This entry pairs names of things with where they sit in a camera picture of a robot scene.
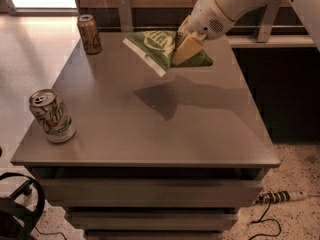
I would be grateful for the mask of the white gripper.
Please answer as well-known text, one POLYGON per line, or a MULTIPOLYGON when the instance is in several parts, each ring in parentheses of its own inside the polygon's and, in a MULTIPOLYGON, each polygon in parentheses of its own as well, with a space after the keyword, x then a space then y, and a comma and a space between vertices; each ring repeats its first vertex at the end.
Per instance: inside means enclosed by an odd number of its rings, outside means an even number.
POLYGON ((190 15, 178 28, 182 36, 189 34, 176 49, 172 64, 174 66, 199 66, 206 55, 204 39, 218 39, 235 24, 219 5, 218 0, 198 0, 190 15))

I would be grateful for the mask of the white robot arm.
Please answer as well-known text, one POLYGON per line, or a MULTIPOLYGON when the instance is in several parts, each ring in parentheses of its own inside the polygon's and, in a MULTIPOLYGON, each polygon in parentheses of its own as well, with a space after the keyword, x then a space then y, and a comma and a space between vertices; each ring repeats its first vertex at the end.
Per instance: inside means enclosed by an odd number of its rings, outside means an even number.
MULTIPOLYGON (((275 0, 198 0, 178 29, 172 63, 180 66, 203 49, 204 40, 218 39, 246 13, 275 0)), ((320 0, 287 0, 320 49, 320 0)))

